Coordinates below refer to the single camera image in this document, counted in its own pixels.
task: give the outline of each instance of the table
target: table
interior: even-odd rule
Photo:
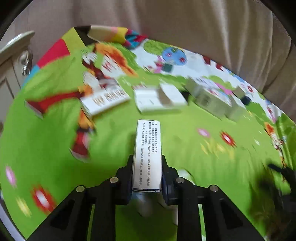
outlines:
[[[94,119],[96,131],[87,140],[89,158],[82,162],[69,151],[77,138],[79,100],[50,106],[43,119],[26,108],[24,101],[77,92],[83,73],[91,72],[82,63],[83,55],[95,46],[86,46],[87,41],[74,28],[57,41],[33,68],[6,119],[0,140],[0,182],[9,213],[24,237],[76,186],[96,186],[126,164],[133,154],[137,120],[142,118],[160,121],[162,153],[169,166],[190,174],[199,186],[218,185],[264,236],[264,221],[272,205],[256,183],[263,175],[272,176],[266,168],[270,162],[295,167],[294,122],[240,77],[207,57],[149,39],[132,51],[120,44],[101,43],[95,67],[108,69],[101,66],[106,55],[116,59],[123,71],[117,80],[131,100]],[[159,63],[165,61],[173,63],[171,73],[160,69]],[[194,104],[192,97],[179,112],[141,114],[137,110],[133,86],[170,83],[181,90],[188,76],[205,76],[226,94],[240,85],[252,102],[237,123],[214,117]],[[283,192],[289,191],[281,176],[272,177]],[[144,219],[131,203],[117,207],[116,236],[117,240],[175,240],[176,226],[170,211],[160,205]]]

